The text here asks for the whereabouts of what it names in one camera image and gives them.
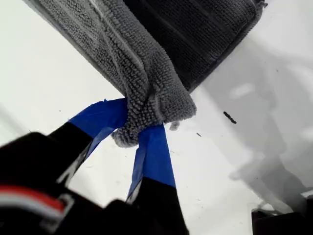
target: gray microfiber towel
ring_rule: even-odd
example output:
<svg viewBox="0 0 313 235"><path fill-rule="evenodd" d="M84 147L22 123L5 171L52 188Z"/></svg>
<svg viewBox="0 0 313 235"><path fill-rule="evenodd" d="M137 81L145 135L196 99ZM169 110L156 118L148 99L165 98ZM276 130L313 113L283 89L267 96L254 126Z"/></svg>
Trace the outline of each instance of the gray microfiber towel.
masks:
<svg viewBox="0 0 313 235"><path fill-rule="evenodd" d="M266 6L264 0L124 2L165 49L189 92L230 54Z"/></svg>
<svg viewBox="0 0 313 235"><path fill-rule="evenodd" d="M127 122L113 134L117 145L134 146L146 127L196 113L165 50L122 0L30 3L127 97Z"/></svg>

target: dark gray fabric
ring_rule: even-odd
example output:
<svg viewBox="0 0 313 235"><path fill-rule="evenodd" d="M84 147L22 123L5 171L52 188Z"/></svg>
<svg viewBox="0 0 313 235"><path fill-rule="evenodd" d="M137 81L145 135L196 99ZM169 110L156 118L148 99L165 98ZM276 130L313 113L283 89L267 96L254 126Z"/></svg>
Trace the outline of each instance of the dark gray fabric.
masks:
<svg viewBox="0 0 313 235"><path fill-rule="evenodd" d="M264 0L124 2L165 49L190 92L246 36L265 5Z"/></svg>
<svg viewBox="0 0 313 235"><path fill-rule="evenodd" d="M127 122L113 135L119 146L136 145L148 126L196 113L166 52L122 0L30 2L127 97Z"/></svg>

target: blue painter's tape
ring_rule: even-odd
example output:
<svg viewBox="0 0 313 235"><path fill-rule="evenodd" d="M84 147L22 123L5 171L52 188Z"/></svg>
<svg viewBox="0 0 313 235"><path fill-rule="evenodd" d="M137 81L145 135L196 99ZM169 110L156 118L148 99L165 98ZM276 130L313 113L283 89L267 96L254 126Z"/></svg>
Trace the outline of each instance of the blue painter's tape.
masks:
<svg viewBox="0 0 313 235"><path fill-rule="evenodd" d="M87 157L97 145L127 120L127 100L104 100L90 105L69 120L93 138Z"/></svg>
<svg viewBox="0 0 313 235"><path fill-rule="evenodd" d="M149 127L139 134L129 195L142 177L176 187L163 125Z"/></svg>

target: white floor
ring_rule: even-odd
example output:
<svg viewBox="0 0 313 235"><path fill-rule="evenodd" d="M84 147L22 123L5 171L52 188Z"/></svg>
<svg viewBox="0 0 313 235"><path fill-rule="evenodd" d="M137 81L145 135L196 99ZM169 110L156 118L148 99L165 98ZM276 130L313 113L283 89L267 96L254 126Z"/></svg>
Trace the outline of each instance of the white floor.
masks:
<svg viewBox="0 0 313 235"><path fill-rule="evenodd" d="M191 234L249 235L259 203L300 211L300 193L313 186L313 2L268 2L248 37L192 93L197 116L167 131ZM0 1L0 32L0 144L48 134L88 105L121 97L22 1ZM105 140L70 187L100 205L125 199L134 152Z"/></svg>

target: black plastic part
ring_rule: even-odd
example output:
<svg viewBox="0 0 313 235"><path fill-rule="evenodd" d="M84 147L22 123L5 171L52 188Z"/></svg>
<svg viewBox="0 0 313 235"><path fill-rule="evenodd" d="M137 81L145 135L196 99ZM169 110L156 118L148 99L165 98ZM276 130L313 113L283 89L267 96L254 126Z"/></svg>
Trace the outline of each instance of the black plastic part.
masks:
<svg viewBox="0 0 313 235"><path fill-rule="evenodd" d="M310 233L313 221L313 198L308 197L305 214L274 215L255 210L251 213L253 235L304 235Z"/></svg>
<svg viewBox="0 0 313 235"><path fill-rule="evenodd" d="M103 209L58 183L72 165L77 170L91 141L70 123L47 137L40 133L23 136L0 148L0 185L26 186L54 198L70 195L74 205L58 223L57 235L188 234L174 187L144 178L133 205L115 200ZM42 221L30 211L0 207L1 235L51 234Z"/></svg>
<svg viewBox="0 0 313 235"><path fill-rule="evenodd" d="M167 234L189 234L176 188L143 177L133 206L156 218Z"/></svg>

